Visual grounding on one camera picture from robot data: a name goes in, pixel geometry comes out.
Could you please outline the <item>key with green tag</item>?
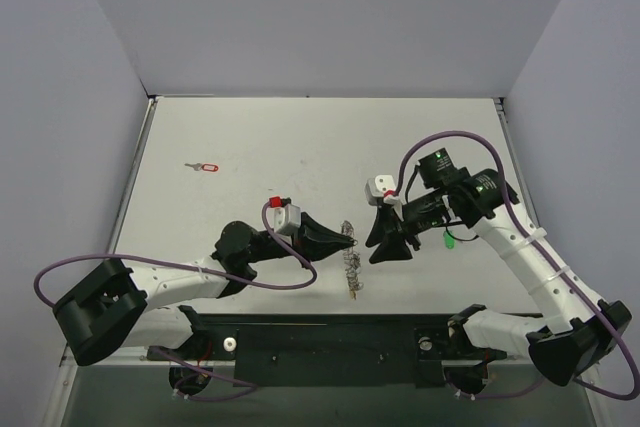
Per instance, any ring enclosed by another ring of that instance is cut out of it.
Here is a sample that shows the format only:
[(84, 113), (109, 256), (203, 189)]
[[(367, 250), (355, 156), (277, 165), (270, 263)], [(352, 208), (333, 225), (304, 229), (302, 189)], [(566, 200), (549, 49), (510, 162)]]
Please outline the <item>key with green tag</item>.
[(455, 238), (451, 235), (450, 231), (448, 229), (445, 229), (443, 231), (443, 240), (444, 240), (444, 245), (447, 249), (452, 250), (455, 248), (456, 245), (456, 240)]

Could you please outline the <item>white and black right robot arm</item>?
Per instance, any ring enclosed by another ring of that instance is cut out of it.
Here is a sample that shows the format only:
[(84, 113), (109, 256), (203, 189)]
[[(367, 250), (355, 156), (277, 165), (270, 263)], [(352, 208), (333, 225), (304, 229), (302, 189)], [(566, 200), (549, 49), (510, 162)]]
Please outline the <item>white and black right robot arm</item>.
[(444, 149), (421, 159), (417, 171), (429, 191), (408, 203), (397, 198), (392, 176), (367, 181), (367, 201), (376, 209), (365, 242), (373, 251), (370, 263), (410, 260), (420, 248), (419, 234), (459, 220), (506, 263), (540, 312), (523, 317), (474, 304), (448, 321), (446, 341), (453, 353), (491, 349), (524, 357), (547, 380), (565, 386), (613, 350), (631, 312), (579, 281), (515, 191), (500, 189), (498, 171), (471, 175), (455, 168)]

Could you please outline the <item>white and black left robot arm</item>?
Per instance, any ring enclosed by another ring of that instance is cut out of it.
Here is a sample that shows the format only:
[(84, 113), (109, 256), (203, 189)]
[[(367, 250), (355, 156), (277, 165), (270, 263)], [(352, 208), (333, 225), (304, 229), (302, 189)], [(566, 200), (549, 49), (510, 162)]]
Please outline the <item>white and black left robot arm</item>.
[(223, 299), (258, 286), (253, 264), (293, 257), (309, 272), (314, 264), (353, 247), (354, 239), (302, 212), (284, 232), (258, 231), (242, 221), (227, 224), (212, 254), (192, 263), (129, 255), (105, 258), (52, 307), (76, 363), (96, 364), (121, 347), (159, 346), (181, 357), (200, 355), (204, 331), (180, 305)]

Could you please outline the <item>silver metal keyring disc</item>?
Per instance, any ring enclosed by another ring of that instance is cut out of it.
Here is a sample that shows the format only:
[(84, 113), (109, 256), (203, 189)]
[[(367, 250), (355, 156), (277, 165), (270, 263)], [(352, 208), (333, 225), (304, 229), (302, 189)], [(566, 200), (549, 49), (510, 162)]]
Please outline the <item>silver metal keyring disc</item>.
[(359, 280), (359, 272), (361, 269), (360, 254), (355, 250), (357, 240), (355, 239), (355, 230), (351, 222), (344, 220), (341, 224), (341, 233), (350, 237), (354, 244), (342, 252), (345, 265), (345, 277), (352, 300), (357, 299), (357, 293), (363, 288), (363, 284)]

